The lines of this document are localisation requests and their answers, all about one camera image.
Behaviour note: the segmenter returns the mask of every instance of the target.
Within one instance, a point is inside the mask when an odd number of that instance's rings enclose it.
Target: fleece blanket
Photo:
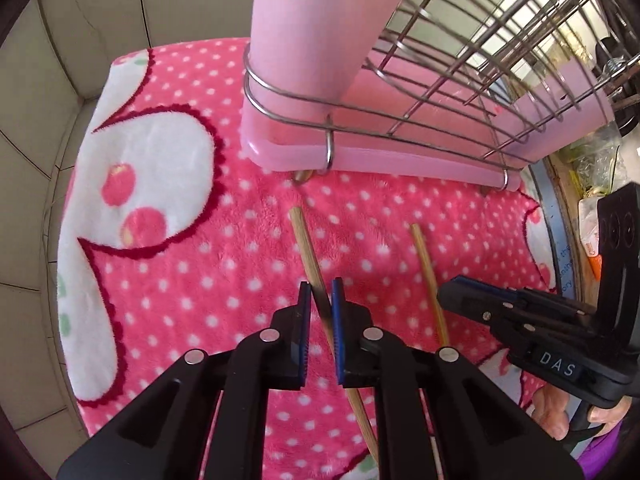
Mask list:
[[[440,180],[329,172],[297,186],[247,159],[238,134],[242,50],[209,40],[117,60],[79,151],[58,254],[60,333],[91,434],[190,348],[234,348],[294,303],[304,272],[287,219],[302,206],[325,279],[416,348],[434,330],[409,232],[437,279],[553,288],[543,221],[526,193]],[[537,229],[545,237],[546,229]],[[454,345],[526,407],[540,386],[483,327],[447,316]],[[373,397],[363,391],[375,426]],[[366,452],[312,316],[308,378],[273,392],[264,478],[332,478]]]

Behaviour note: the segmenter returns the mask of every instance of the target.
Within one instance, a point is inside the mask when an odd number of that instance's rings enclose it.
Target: green spot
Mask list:
[[[58,325],[60,327],[60,335],[67,337],[71,333],[71,322],[67,314],[60,314],[58,316]]]
[[[366,473],[367,471],[371,471],[375,468],[375,466],[376,462],[373,460],[373,457],[371,455],[367,455],[365,459],[358,464],[358,469],[363,473]]]
[[[58,297],[64,298],[66,296],[65,280],[62,279],[62,275],[58,275]]]

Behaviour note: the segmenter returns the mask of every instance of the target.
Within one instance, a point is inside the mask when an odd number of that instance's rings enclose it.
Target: dish rack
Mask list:
[[[612,16],[628,22],[616,0],[254,0],[243,150],[516,189],[637,103],[608,97],[640,60]]]

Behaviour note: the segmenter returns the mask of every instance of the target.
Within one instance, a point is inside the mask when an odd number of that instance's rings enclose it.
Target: wooden chopstick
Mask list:
[[[311,243],[311,237],[306,227],[305,216],[302,213],[302,209],[294,207],[289,211],[289,218],[293,225],[293,232],[296,235],[296,241],[300,248],[300,256],[302,257],[302,264],[305,267],[306,278],[311,285],[311,290],[314,295],[314,301],[316,302],[316,308],[318,309],[318,315],[322,322],[322,328],[324,329],[324,335],[329,342],[329,348],[331,352],[334,352],[334,326],[332,324],[331,316],[331,304],[329,302],[329,296],[324,286],[324,280],[320,273],[320,266],[318,265],[318,258],[314,251],[314,247]],[[373,433],[369,417],[364,409],[364,403],[362,397],[357,388],[347,388],[347,398],[353,410],[353,415],[356,417],[360,431],[364,438],[369,452],[373,457],[373,460],[378,463],[378,441],[376,435]]]
[[[451,341],[449,339],[447,321],[444,319],[442,307],[440,306],[440,303],[438,303],[438,282],[436,281],[436,275],[433,272],[433,266],[431,265],[431,258],[427,251],[427,245],[424,243],[422,230],[418,224],[411,225],[411,234],[414,236],[415,249],[418,251],[418,258],[420,258],[420,267],[422,268],[424,285],[427,287],[427,293],[429,295],[431,306],[433,307],[440,346],[449,346]]]

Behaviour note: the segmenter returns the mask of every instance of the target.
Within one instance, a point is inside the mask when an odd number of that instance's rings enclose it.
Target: human hand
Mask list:
[[[564,412],[569,398],[567,392],[551,384],[546,384],[533,394],[535,410],[531,418],[556,440],[562,440],[569,431],[569,418]],[[618,405],[610,410],[594,406],[589,411],[588,421],[594,424],[604,424],[604,428],[597,434],[597,436],[603,436],[616,427],[630,407],[631,397],[623,397]]]

